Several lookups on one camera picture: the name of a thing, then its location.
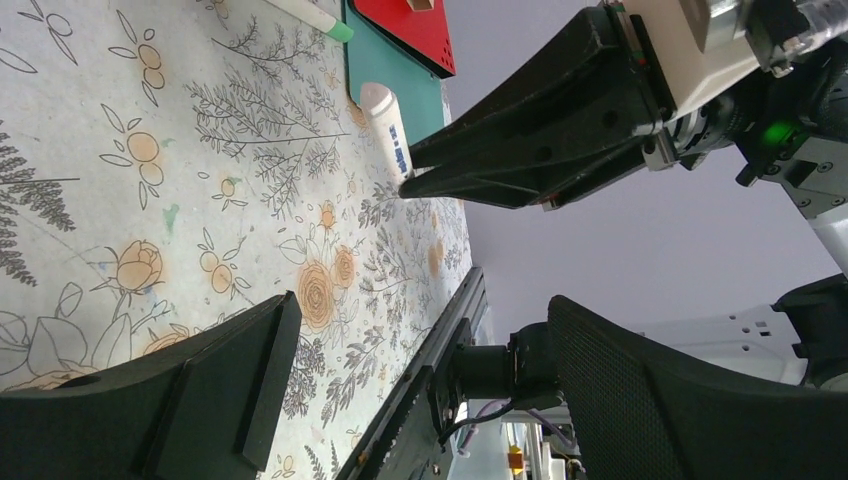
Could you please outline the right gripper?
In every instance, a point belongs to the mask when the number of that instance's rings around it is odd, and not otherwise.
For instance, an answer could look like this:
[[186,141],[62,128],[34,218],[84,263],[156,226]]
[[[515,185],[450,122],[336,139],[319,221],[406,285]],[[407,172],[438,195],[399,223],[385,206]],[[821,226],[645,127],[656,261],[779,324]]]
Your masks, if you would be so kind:
[[410,153],[416,168],[589,168],[645,142],[661,171],[735,145],[767,173],[824,141],[847,142],[845,2],[626,1],[581,9]]

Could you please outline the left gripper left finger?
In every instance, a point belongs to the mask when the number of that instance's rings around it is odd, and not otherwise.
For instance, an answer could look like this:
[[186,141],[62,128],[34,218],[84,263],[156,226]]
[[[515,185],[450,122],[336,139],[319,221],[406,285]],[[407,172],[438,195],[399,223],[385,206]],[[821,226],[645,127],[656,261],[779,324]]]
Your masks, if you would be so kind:
[[1,397],[5,479],[252,479],[271,455],[301,326],[293,292],[51,390]]

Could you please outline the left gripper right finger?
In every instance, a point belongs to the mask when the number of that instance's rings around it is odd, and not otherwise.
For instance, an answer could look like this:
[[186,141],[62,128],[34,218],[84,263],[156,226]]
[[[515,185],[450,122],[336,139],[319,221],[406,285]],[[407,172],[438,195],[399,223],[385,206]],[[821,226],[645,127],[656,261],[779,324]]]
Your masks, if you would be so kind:
[[557,295],[548,328],[591,479],[843,479],[847,396],[763,380]]

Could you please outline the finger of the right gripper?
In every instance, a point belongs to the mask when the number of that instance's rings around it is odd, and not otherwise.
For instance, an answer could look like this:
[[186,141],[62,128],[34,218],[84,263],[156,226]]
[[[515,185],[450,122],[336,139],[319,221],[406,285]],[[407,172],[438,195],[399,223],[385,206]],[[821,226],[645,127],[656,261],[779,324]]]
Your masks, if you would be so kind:
[[562,136],[483,138],[434,135],[410,150],[426,170],[398,188],[403,199],[446,197],[505,209],[552,202],[556,208],[637,172],[645,136],[604,143]]

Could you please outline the plain white marker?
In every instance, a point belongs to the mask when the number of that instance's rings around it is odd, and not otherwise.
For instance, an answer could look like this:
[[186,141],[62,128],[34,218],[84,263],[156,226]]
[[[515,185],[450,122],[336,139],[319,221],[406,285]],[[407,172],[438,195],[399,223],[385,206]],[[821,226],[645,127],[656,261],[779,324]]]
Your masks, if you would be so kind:
[[396,94],[387,86],[363,83],[359,107],[372,131],[395,189],[413,175],[409,143]]

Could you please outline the light green cap marker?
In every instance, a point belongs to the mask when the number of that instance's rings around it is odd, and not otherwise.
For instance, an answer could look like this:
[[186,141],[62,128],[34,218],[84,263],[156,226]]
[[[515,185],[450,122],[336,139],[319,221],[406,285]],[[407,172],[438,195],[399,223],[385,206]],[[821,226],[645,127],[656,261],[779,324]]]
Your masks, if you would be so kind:
[[349,42],[354,31],[346,23],[307,0],[266,0],[273,7],[340,43]]

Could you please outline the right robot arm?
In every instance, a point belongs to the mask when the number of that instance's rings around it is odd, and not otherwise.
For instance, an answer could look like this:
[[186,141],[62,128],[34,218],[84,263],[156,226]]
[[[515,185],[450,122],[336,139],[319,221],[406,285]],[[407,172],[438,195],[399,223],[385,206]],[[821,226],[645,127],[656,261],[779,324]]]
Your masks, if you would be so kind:
[[847,264],[847,5],[602,1],[411,149],[403,198],[559,209],[728,146]]

